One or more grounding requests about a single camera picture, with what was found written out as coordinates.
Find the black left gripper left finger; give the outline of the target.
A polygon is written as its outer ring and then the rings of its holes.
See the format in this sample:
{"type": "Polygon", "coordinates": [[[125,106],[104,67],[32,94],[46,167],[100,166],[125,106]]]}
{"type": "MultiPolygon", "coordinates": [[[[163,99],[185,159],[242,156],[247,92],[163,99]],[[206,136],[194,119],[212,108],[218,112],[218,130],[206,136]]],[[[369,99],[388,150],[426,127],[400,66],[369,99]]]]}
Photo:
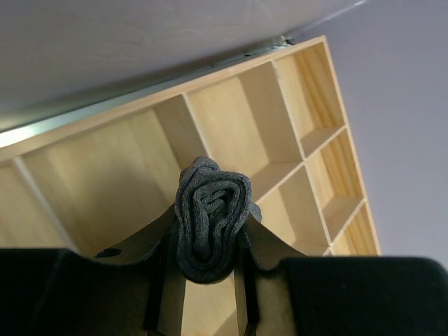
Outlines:
{"type": "Polygon", "coordinates": [[[2,335],[179,335],[185,279],[173,208],[95,257],[1,250],[2,335]]]}

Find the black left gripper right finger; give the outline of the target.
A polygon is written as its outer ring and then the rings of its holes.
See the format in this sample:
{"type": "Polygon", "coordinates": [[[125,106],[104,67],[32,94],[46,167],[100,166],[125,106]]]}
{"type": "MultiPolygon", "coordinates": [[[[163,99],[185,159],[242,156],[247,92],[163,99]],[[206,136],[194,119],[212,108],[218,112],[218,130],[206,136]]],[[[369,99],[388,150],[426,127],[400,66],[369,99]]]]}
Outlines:
{"type": "Polygon", "coordinates": [[[447,271],[418,257],[311,257],[249,216],[235,265],[240,335],[446,335],[447,271]]]}

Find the grey sock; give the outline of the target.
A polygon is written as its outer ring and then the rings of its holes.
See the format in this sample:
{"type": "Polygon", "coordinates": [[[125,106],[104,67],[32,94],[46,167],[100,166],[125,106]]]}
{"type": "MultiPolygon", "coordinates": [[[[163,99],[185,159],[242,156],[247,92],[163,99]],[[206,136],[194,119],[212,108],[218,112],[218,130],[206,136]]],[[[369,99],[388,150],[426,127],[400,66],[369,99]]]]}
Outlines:
{"type": "Polygon", "coordinates": [[[253,202],[249,177],[223,171],[204,156],[196,157],[181,172],[174,211],[178,268],[197,284],[213,284],[231,273],[246,220],[262,218],[253,202]]]}

